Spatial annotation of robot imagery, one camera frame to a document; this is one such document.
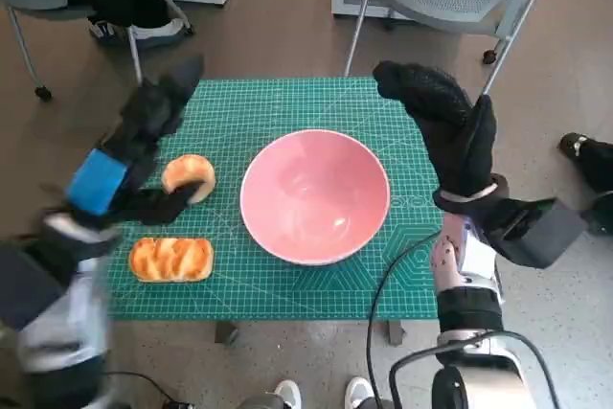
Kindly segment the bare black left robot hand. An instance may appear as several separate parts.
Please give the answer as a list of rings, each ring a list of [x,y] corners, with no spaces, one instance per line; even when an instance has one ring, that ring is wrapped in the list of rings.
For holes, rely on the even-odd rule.
[[[167,192],[147,188],[162,138],[176,132],[204,70],[195,54],[158,80],[142,79],[119,121],[95,144],[66,191],[66,210],[78,223],[101,229],[121,222],[169,224],[203,184],[190,180]]]

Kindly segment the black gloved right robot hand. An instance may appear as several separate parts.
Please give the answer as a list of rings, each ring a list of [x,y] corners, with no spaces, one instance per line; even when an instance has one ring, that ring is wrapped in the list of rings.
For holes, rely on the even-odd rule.
[[[379,95],[401,102],[419,127],[442,191],[469,198],[494,183],[489,95],[472,102],[453,77],[416,63],[381,61],[373,77]]]

